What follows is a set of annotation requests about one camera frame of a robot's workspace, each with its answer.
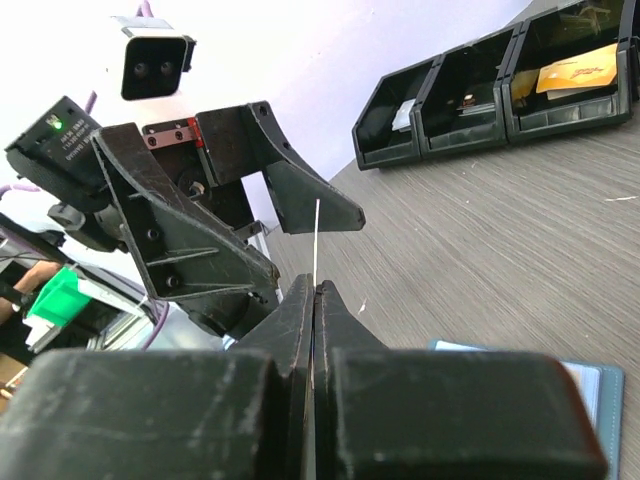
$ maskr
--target robotic arm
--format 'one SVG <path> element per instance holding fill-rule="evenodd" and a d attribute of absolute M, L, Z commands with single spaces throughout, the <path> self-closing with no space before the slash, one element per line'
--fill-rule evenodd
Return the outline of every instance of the robotic arm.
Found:
<path fill-rule="evenodd" d="M 133 40 L 147 28 L 134 26 L 123 27 Z M 172 36 L 184 57 L 165 57 L 174 50 L 148 33 L 125 50 L 128 100 L 170 95 L 178 70 L 165 64 L 187 58 L 188 41 Z M 286 233 L 314 229 L 316 199 L 321 231 L 365 218 L 295 153 L 266 102 L 140 131 L 101 127 L 63 98 L 7 157 L 60 199 L 50 216 L 69 235 L 130 252 L 151 295 L 239 341 L 223 353 L 43 355 L 0 422 L 6 478 L 605 478 L 556 360 L 387 349 L 312 275 L 278 306 L 278 270 L 247 242 L 258 225 L 241 179 L 262 173 Z"/>
<path fill-rule="evenodd" d="M 116 20 L 127 39 L 122 98 L 175 93 L 194 42 L 161 20 Z M 131 253 L 152 297 L 177 302 L 219 336 L 242 338 L 278 305 L 278 269 L 247 242 L 261 224 L 243 177 L 262 173 L 286 233 L 313 231 L 316 199 L 320 231 L 365 223 L 362 209 L 295 152 L 267 102 L 140 131 L 135 123 L 103 128 L 65 97 L 6 151 L 20 175 L 60 199 L 49 216 L 68 235 Z"/>

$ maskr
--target thin wire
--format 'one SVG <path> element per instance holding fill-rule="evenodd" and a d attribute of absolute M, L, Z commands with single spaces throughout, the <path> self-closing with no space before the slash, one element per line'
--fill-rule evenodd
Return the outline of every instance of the thin wire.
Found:
<path fill-rule="evenodd" d="M 318 225 L 320 224 L 320 199 L 316 199 L 316 224 L 313 229 L 313 286 L 318 285 Z"/>

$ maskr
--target black storage bin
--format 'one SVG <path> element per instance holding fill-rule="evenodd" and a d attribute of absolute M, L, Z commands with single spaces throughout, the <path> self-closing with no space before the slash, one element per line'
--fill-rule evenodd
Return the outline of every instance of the black storage bin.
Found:
<path fill-rule="evenodd" d="M 360 170 L 420 160 L 414 129 L 410 124 L 394 129 L 394 121 L 402 105 L 418 96 L 441 57 L 438 55 L 380 79 L 352 131 Z M 406 119 L 410 121 L 410 108 Z"/>
<path fill-rule="evenodd" d="M 633 114 L 638 99 L 637 0 L 583 0 L 557 7 L 523 22 L 502 85 L 507 137 L 510 142 L 601 125 L 622 123 Z M 591 24 L 581 19 L 595 17 Z M 560 101 L 536 93 L 512 100 L 514 78 L 563 59 L 617 42 L 617 77 L 605 87 L 582 91 Z"/>
<path fill-rule="evenodd" d="M 507 143 L 500 87 L 520 28 L 443 54 L 411 112 L 424 159 Z"/>

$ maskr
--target table surface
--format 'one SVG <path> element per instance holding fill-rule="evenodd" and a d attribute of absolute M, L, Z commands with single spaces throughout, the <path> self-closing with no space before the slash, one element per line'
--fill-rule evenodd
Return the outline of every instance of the table surface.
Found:
<path fill-rule="evenodd" d="M 534 0 L 518 19 L 554 5 Z M 622 478 L 640 478 L 640 118 L 437 165 L 332 182 L 362 232 L 321 234 L 319 279 L 391 347 L 434 338 L 621 366 Z M 283 288 L 313 238 L 268 237 Z"/>

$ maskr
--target black plastic bracket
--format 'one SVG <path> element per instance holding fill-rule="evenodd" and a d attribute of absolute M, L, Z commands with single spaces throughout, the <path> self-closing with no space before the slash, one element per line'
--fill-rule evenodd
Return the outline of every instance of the black plastic bracket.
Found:
<path fill-rule="evenodd" d="M 197 134 L 219 185 L 262 172 L 285 233 L 310 233 L 320 200 L 319 231 L 357 231 L 364 211 L 318 175 L 293 149 L 268 102 L 195 116 Z"/>
<path fill-rule="evenodd" d="M 178 302 L 217 335 L 241 336 L 276 307 L 275 265 L 171 182 L 134 123 L 92 142 L 149 295 Z"/>

